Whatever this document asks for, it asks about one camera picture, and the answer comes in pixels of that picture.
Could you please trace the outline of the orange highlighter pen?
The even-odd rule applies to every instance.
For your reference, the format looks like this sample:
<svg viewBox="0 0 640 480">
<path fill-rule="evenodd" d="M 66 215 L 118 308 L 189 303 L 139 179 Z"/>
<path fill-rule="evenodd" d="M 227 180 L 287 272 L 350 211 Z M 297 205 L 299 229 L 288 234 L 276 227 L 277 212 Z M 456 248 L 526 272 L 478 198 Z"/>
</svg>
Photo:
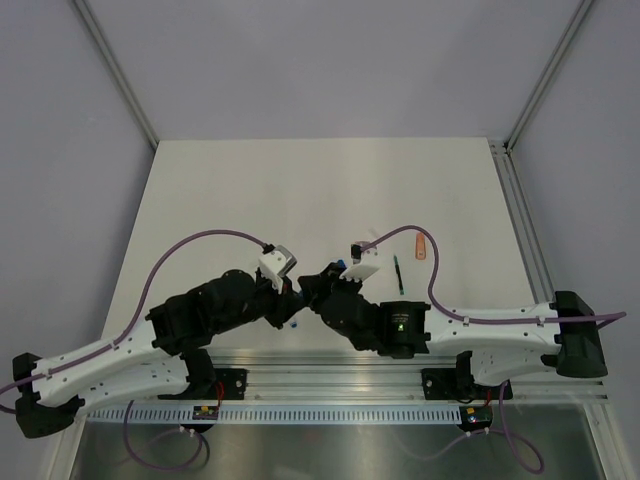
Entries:
<svg viewBox="0 0 640 480">
<path fill-rule="evenodd" d="M 424 261 L 427 258 L 427 240 L 426 236 L 418 232 L 415 236 L 414 256 L 416 260 Z"/>
</svg>

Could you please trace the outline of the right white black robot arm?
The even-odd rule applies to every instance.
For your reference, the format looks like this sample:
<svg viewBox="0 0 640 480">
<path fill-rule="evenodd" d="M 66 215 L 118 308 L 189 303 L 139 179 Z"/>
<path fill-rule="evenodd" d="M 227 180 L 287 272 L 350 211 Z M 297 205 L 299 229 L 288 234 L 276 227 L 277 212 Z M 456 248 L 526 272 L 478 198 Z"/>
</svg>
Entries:
<svg viewBox="0 0 640 480">
<path fill-rule="evenodd" d="M 466 396 L 536 372 L 578 379 L 608 373 L 594 312 L 572 291 L 515 309 L 445 312 L 433 300 L 372 303 L 360 292 L 362 279 L 339 263 L 298 283 L 308 308 L 358 351 L 464 360 L 453 380 Z"/>
</svg>

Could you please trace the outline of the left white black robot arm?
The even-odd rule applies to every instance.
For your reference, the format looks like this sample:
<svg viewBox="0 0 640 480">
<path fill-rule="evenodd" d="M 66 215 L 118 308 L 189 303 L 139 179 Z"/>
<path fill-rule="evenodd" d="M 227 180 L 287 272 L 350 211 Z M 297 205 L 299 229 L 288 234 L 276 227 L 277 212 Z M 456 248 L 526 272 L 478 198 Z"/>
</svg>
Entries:
<svg viewBox="0 0 640 480">
<path fill-rule="evenodd" d="M 170 297 L 132 326 L 57 357 L 13 360 L 14 416 L 28 439 L 47 437 L 110 403 L 158 396 L 198 399 L 215 388 L 207 347 L 217 335 L 264 319 L 280 329 L 305 306 L 288 278 L 230 270 Z"/>
</svg>

